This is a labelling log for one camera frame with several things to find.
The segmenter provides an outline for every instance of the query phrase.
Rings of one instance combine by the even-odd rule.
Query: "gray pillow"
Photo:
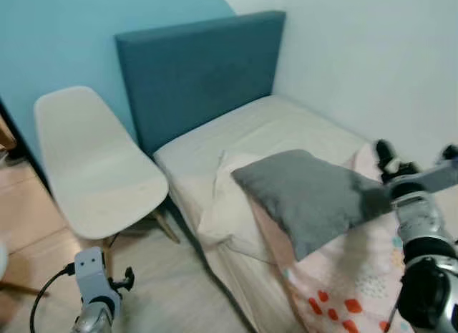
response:
[[[305,150],[269,156],[232,175],[289,235],[297,260],[391,210],[380,183]]]

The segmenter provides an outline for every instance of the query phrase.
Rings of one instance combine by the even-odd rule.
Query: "white pillow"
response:
[[[224,242],[233,251],[274,264],[245,193],[231,175],[233,170],[261,158],[246,153],[229,155],[223,152],[213,185],[213,200],[204,208],[197,233],[204,244]]]

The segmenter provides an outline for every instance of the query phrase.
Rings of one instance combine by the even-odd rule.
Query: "pink blanket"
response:
[[[377,179],[375,164],[366,146],[347,166]],[[386,331],[404,271],[402,243],[392,214],[352,229],[297,261],[287,235],[262,207],[251,199],[250,204],[295,310],[310,333]],[[389,331],[413,332],[398,313]]]

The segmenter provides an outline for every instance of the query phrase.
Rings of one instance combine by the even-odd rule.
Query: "bed frame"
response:
[[[285,13],[119,34],[122,73],[147,155],[272,91]]]

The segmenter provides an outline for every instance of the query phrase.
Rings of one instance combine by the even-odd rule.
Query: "black cable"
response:
[[[38,307],[38,302],[43,297],[44,292],[49,288],[52,282],[58,279],[60,276],[63,276],[64,274],[68,274],[69,276],[74,274],[74,263],[68,264],[67,266],[65,266],[64,269],[62,269],[61,271],[53,275],[53,277],[50,280],[48,280],[48,282],[42,287],[42,289],[36,296],[34,305],[31,308],[31,312],[30,312],[30,321],[29,321],[30,333],[35,333],[35,312],[36,312],[36,308]]]

